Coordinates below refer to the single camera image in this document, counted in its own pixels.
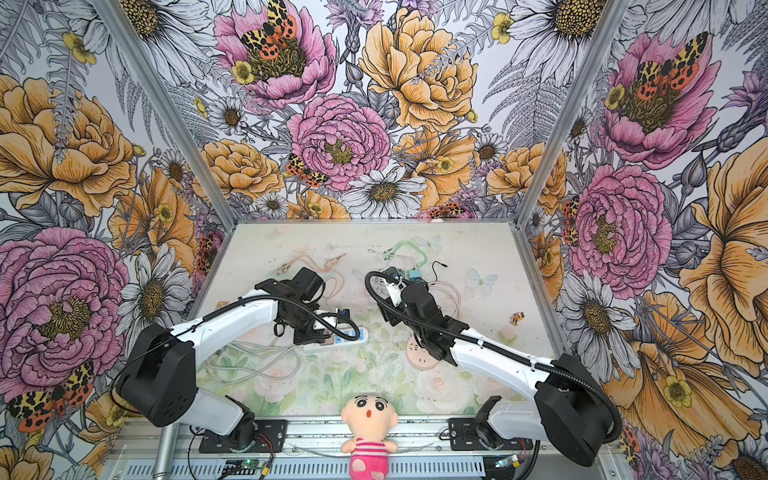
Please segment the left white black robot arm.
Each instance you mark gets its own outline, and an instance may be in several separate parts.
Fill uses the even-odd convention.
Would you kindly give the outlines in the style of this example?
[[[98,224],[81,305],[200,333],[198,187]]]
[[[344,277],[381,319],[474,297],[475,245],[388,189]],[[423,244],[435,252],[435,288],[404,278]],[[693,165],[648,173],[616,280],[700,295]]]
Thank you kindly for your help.
[[[241,402],[201,389],[198,369],[215,353],[263,325],[293,333],[297,346],[333,337],[354,342],[361,328],[346,309],[325,311],[324,280],[303,268],[287,280],[266,279],[245,296],[173,327],[144,328],[109,393],[116,405],[156,427],[186,424],[242,444],[254,435],[254,414]]]

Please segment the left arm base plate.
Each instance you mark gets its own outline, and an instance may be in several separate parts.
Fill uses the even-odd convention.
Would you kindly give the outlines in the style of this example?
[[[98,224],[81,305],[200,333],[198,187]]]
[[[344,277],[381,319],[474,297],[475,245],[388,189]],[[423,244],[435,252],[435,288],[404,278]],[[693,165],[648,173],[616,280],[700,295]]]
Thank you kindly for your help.
[[[281,453],[289,422],[282,419],[257,419],[244,433],[221,436],[205,430],[199,444],[201,454]]]

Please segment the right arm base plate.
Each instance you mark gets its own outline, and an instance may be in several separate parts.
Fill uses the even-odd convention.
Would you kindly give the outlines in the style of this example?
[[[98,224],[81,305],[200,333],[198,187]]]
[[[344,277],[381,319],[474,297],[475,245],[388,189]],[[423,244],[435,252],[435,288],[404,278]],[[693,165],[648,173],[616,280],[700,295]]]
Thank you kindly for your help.
[[[447,438],[452,451],[523,451],[534,446],[530,439],[502,439],[489,426],[478,425],[474,418],[449,418],[447,425]]]

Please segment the white blue power strip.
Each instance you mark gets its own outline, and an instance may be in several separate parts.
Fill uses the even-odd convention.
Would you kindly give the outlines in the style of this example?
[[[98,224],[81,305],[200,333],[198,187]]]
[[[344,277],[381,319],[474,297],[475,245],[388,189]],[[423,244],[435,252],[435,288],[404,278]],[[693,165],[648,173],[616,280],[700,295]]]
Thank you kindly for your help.
[[[315,353],[320,351],[332,351],[342,348],[358,347],[366,344],[370,339],[370,334],[366,328],[360,330],[359,337],[355,340],[347,340],[335,334],[332,334],[323,343],[311,343],[303,346],[305,353]]]

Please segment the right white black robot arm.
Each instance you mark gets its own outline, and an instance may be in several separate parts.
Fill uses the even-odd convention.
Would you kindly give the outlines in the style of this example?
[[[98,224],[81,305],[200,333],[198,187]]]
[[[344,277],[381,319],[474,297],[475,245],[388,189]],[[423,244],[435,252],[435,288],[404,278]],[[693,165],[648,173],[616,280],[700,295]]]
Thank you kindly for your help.
[[[550,359],[492,341],[444,314],[426,282],[393,268],[368,272],[364,286],[383,319],[407,326],[430,358],[493,379],[534,406],[527,410],[491,395],[467,428],[449,430],[457,440],[487,451],[513,444],[533,457],[549,443],[568,460],[590,467],[602,446],[620,438],[618,407],[576,357]]]

